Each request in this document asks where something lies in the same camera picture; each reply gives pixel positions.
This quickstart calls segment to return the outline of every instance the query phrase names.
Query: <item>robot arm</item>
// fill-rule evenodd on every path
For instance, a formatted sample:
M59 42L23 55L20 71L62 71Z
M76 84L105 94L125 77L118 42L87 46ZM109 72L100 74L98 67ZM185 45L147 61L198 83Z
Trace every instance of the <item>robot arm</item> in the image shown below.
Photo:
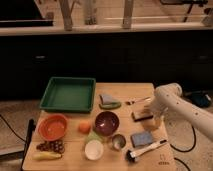
M153 113L162 113L166 108L176 111L213 141L213 114L181 99L180 85L173 83L159 86L154 95L155 99L150 104Z

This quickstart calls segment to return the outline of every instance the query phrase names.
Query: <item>black cable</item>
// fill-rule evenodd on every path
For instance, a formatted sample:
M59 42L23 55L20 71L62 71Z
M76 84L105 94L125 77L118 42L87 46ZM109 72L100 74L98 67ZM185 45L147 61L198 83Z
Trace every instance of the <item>black cable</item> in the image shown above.
M10 128L10 130L15 134L16 137L18 137L20 140L26 142L23 138L21 138L14 130L13 128L9 125L9 123L6 121L6 119L0 114L0 118L4 121L4 123Z
M188 170L188 171L191 171L191 169L189 168L189 166L187 166L187 164L186 163L184 163L182 160L180 160L180 159L178 159L178 158L174 158L175 160L177 160L177 161L179 161L181 164L183 164L185 167L186 167L186 169Z
M196 133L195 133L195 129L194 129L193 126L192 126L192 131L193 131L194 142L193 142L193 145L192 145L191 148L189 148L189 149L187 149L187 150L181 150L181 149L176 148L176 147L175 147L174 145L172 145L172 144L170 144L170 146L171 146L174 150L179 151L179 152L182 152L182 153L187 153L187 152L192 151L192 150L195 148L196 143L197 143Z

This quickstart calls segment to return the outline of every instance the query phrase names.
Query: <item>green tray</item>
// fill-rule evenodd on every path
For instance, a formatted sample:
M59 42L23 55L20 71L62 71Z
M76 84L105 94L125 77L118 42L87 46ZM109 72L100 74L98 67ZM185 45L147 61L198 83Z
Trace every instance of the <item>green tray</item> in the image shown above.
M93 108L94 78L52 77L40 109L52 112L89 113Z

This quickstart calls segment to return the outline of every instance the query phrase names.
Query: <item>white bowl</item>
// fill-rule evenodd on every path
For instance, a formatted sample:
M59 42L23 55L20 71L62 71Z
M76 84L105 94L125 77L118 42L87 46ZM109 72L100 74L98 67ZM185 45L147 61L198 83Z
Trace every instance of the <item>white bowl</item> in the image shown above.
M104 152L103 144L98 140L91 140L85 146L85 155L89 160L98 160Z

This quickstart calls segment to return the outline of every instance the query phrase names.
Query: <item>brush handle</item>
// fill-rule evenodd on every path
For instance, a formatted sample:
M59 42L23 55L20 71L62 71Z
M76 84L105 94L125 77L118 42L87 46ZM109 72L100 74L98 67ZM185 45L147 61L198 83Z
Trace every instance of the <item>brush handle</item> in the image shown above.
M158 147L164 145L166 141L163 141L163 143L161 143L161 142L162 142L162 141L157 141L157 142L152 143L151 145L149 145L149 146L147 146L147 147L145 147L145 148L132 151L132 152L130 153L130 155L131 155L132 158L138 157L138 156L144 154L144 153L147 152L147 151L154 150L154 149L156 149L156 148L158 148Z

